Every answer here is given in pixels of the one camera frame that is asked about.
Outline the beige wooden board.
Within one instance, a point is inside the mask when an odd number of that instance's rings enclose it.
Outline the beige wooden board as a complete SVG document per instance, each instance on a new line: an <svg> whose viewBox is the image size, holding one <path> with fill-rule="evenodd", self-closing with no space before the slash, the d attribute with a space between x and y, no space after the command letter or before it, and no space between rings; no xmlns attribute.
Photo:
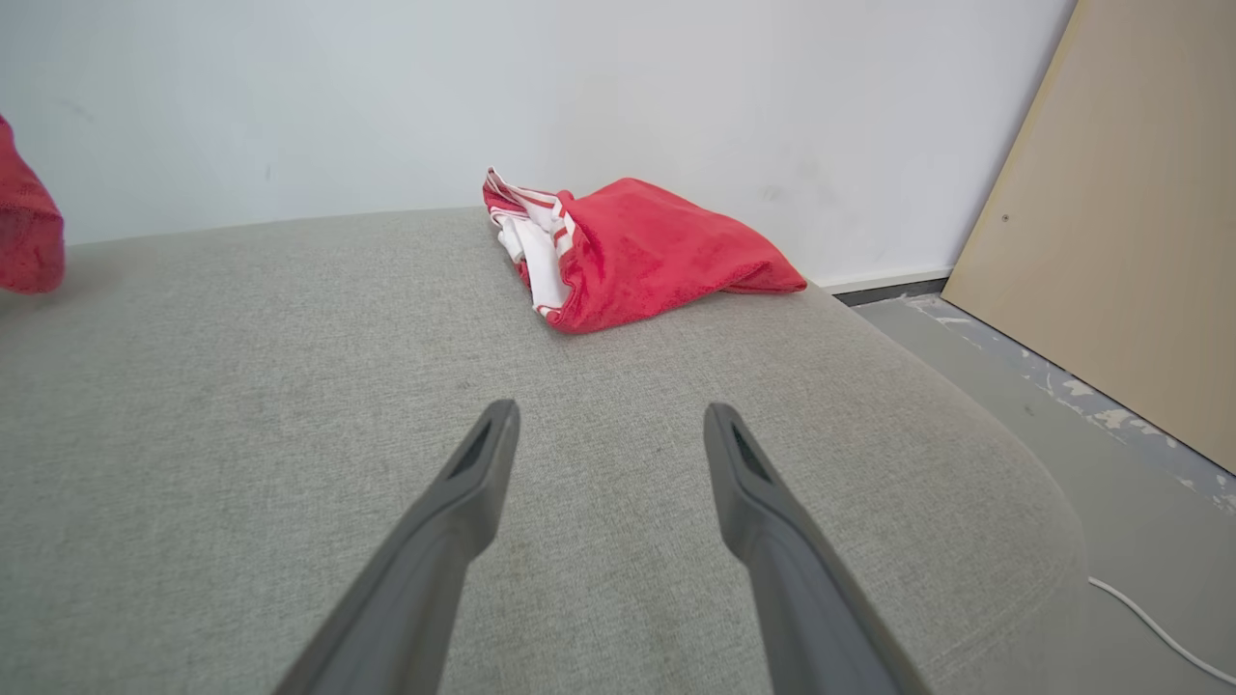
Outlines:
<svg viewBox="0 0 1236 695"><path fill-rule="evenodd" d="M1236 475L1236 0L1078 0L943 298Z"/></svg>

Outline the grey fabric sofa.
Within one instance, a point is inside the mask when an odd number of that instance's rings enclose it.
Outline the grey fabric sofa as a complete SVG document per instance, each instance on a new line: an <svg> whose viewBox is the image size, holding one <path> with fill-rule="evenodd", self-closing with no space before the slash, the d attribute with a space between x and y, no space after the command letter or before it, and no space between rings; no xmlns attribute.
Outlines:
<svg viewBox="0 0 1236 695"><path fill-rule="evenodd" d="M948 378L813 287L559 333L464 209L87 242L0 293L0 695L268 695L494 399L442 694L769 694L711 402L934 693L1082 693L1082 526Z"/></svg>

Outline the red shirt with white sleeves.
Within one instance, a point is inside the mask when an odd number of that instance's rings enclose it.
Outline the red shirt with white sleeves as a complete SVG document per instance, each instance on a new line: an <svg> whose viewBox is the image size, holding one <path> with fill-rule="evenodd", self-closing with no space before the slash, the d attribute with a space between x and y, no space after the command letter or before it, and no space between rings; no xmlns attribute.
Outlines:
<svg viewBox="0 0 1236 695"><path fill-rule="evenodd" d="M714 293L789 294L806 278L761 234L637 178L575 197L482 185L534 310L566 334L648 320Z"/></svg>

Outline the white and black baseboard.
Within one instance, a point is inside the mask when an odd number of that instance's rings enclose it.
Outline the white and black baseboard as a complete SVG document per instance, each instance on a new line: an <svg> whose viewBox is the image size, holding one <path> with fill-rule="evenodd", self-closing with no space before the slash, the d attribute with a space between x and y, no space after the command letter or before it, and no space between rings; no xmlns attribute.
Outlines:
<svg viewBox="0 0 1236 695"><path fill-rule="evenodd" d="M859 307L905 296L941 293L952 271L952 265L941 265L899 275L857 275L848 278L813 279L813 283L844 305Z"/></svg>

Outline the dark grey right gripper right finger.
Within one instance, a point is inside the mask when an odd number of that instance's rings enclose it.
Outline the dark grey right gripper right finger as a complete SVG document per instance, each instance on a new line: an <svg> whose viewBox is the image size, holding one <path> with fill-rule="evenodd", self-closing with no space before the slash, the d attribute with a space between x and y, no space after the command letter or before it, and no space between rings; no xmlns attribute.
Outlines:
<svg viewBox="0 0 1236 695"><path fill-rule="evenodd" d="M705 411L724 544L747 568L775 695L929 695L733 406Z"/></svg>

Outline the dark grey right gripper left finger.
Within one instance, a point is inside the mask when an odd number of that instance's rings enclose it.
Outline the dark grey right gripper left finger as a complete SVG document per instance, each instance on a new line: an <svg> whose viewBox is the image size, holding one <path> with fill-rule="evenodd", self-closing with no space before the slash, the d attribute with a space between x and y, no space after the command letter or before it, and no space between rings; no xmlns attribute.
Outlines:
<svg viewBox="0 0 1236 695"><path fill-rule="evenodd" d="M468 564L497 537L518 441L515 402L487 404L274 695L438 695Z"/></svg>

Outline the red shorts with white band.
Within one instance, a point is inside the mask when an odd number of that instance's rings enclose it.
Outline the red shorts with white band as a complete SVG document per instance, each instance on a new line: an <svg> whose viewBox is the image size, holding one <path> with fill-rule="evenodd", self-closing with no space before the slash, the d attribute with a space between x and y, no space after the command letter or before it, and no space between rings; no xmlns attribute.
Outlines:
<svg viewBox="0 0 1236 695"><path fill-rule="evenodd" d="M0 115L0 291L52 293L66 278L66 216Z"/></svg>

